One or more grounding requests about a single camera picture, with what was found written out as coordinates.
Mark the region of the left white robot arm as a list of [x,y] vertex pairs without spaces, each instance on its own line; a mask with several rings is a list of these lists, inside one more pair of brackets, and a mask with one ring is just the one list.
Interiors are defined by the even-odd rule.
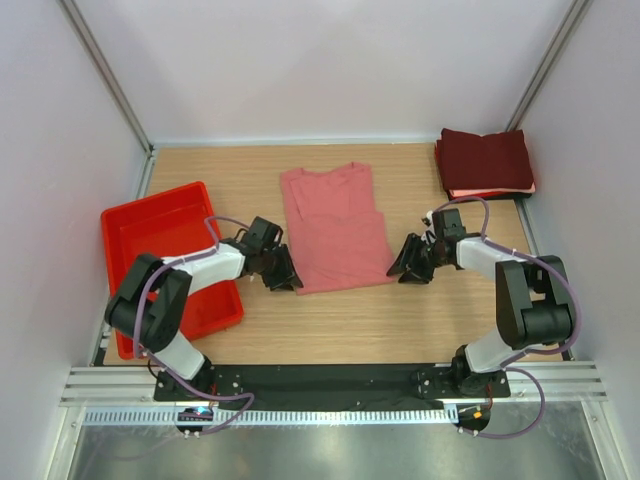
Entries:
[[177,388],[191,400],[212,386],[208,358],[181,332],[190,295],[222,282],[258,275],[271,291],[303,287],[282,228],[262,217],[239,223],[232,238],[221,239],[205,219],[213,245],[176,257],[140,254],[106,306],[105,322],[133,341],[134,353],[151,354],[177,376]]

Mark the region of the pink t shirt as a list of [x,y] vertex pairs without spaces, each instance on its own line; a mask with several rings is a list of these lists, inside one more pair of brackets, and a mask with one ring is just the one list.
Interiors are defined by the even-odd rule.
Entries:
[[392,254],[377,209],[368,164],[280,175],[289,250],[303,287],[299,295],[389,283]]

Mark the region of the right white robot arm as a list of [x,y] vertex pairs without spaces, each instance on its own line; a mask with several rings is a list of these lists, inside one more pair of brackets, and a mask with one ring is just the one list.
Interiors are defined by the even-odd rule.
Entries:
[[578,333],[581,314],[557,256],[534,257],[509,250],[485,230],[470,233],[456,208],[430,211],[423,234],[409,234],[387,275],[400,283],[429,284],[438,268],[484,275],[495,287],[495,328],[459,347],[444,374],[456,396],[489,392],[506,367],[529,353],[552,354]]

